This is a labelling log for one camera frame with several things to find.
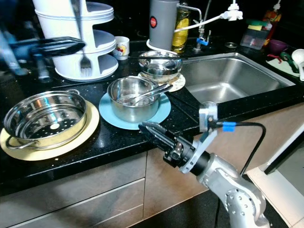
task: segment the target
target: fork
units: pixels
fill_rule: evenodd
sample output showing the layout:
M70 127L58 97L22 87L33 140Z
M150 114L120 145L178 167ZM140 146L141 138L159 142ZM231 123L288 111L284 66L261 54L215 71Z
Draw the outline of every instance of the fork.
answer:
M81 0L70 0L75 19L77 22L77 27L80 35L80 39L83 40L83 35L82 35L82 27L81 27L81 6L80 6L80 1ZM80 71L81 71L81 76L83 77L90 77L92 75L92 64L91 61L86 57L85 51L82 49L82 59L80 60Z

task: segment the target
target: yellow plate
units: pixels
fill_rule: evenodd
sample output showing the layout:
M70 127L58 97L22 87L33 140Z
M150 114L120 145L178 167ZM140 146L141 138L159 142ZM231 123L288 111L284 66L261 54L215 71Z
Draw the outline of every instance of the yellow plate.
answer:
M17 158L25 161L39 161L45 160L49 158L54 158L65 154L76 147L83 144L95 131L99 123L99 112L98 109L90 102L86 101L87 105L87 120L86 125L84 126L83 131L80 135L78 135L73 141L54 148L50 150L38 151L31 148L23 148L23 149L9 149L6 147L6 140L9 138L9 134L3 128L0 133L0 145L5 153L13 158ZM15 138L10 140L10 144L13 146L19 145L18 141Z

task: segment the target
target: white spoon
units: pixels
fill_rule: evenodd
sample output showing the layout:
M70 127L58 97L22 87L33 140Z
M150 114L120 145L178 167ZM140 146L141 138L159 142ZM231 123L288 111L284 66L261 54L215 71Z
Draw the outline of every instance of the white spoon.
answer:
M293 58L293 61L298 65L299 67L299 73L300 73L300 80L304 82L304 70L303 70L303 64L304 64L304 49L297 49L295 50L291 58Z

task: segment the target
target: white dish rack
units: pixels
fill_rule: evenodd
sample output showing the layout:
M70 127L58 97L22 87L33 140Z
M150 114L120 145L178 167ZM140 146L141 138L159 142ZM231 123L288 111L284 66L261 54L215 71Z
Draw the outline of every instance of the white dish rack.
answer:
M116 47L115 37L93 25L107 23L114 18L113 7L80 0L84 52L92 64L91 77L81 77L82 51L69 56L53 58L56 72L72 81L96 81L110 76L118 68L117 60L107 55ZM46 38L80 38L70 0L33 0L42 31Z

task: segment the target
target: purple bowl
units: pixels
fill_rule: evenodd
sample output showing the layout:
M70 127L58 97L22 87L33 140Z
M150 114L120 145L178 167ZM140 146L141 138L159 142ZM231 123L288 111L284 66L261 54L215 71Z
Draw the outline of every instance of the purple bowl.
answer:
M276 56L280 55L282 51L286 51L288 47L288 44L276 39L270 40L268 44L269 52Z

